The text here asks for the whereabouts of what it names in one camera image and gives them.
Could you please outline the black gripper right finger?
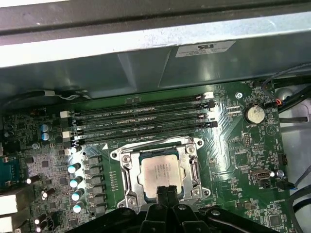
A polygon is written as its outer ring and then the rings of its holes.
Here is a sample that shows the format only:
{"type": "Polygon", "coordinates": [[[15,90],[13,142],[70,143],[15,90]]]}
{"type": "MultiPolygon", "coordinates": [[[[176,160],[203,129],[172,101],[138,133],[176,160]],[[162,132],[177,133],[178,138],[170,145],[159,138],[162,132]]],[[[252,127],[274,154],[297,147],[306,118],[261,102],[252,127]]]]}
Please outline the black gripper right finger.
{"type": "Polygon", "coordinates": [[[172,211],[176,233],[275,233],[276,231],[233,214],[220,207],[210,207],[204,213],[181,204],[176,186],[167,187],[168,208],[172,211]]]}

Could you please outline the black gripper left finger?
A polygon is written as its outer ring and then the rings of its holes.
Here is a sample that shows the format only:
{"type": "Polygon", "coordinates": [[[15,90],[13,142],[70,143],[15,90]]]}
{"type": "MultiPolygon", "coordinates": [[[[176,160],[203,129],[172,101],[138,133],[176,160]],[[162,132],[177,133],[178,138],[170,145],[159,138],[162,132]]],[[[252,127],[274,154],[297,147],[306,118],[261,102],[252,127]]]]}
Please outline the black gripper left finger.
{"type": "Polygon", "coordinates": [[[160,186],[156,191],[156,203],[142,207],[137,214],[129,208],[120,208],[97,219],[95,233],[168,233],[168,188],[160,186]]]}

